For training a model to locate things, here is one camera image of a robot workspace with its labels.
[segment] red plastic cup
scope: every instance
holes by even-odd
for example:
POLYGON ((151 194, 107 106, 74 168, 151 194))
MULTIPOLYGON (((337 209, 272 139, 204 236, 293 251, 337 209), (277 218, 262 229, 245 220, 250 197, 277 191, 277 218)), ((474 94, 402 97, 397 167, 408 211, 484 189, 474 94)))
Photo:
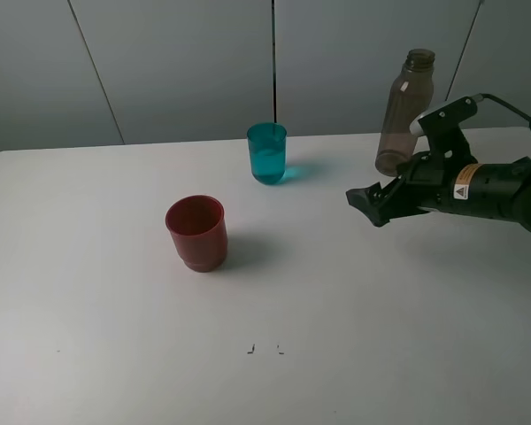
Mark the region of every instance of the red plastic cup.
POLYGON ((210 272, 226 259, 224 207, 213 197, 194 195, 177 201, 165 215, 165 225, 191 270, 210 272))

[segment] yellow warning sticker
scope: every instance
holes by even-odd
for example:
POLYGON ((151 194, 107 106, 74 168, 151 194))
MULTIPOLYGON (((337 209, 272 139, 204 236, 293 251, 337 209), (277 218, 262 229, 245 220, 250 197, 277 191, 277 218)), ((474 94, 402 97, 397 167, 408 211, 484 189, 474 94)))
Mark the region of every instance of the yellow warning sticker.
POLYGON ((460 170, 457 180, 454 182, 454 193, 452 194, 452 197, 462 201, 468 199, 470 182, 472 181, 474 173, 476 173, 481 166, 482 164, 470 164, 460 170))

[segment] robotic arm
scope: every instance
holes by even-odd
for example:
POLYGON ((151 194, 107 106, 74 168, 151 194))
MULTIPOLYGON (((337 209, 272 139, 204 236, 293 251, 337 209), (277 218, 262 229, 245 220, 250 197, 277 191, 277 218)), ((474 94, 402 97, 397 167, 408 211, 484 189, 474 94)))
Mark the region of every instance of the robotic arm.
POLYGON ((426 135, 430 150, 399 166, 398 177, 384 188, 375 183, 348 190, 348 203, 376 227, 439 211, 515 221, 531 232, 531 159, 480 164, 459 127, 478 112, 477 102, 486 96, 461 97, 421 114, 411 131, 426 135))

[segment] white table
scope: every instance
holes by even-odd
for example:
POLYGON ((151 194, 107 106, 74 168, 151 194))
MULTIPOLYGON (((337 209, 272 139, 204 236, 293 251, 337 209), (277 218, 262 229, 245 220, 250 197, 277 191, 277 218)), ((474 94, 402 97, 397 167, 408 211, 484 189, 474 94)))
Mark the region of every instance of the white table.
MULTIPOLYGON (((531 156, 524 128, 467 136, 531 156)), ((277 187, 244 140, 0 153, 0 425, 531 424, 531 235, 374 228, 344 192, 377 142, 290 138, 308 174, 277 187), (196 193, 226 209, 211 274, 164 225, 196 193)))

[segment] brown plastic bottle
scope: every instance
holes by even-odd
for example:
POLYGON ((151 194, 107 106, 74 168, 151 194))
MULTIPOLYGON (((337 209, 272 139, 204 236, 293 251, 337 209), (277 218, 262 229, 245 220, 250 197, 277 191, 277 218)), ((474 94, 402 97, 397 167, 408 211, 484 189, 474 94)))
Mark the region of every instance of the brown plastic bottle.
POLYGON ((431 50, 411 50, 391 86, 375 159, 375 167, 382 174, 395 177, 397 165, 409 161, 415 151, 417 136, 410 133, 409 126, 433 98, 434 62, 435 54, 431 50))

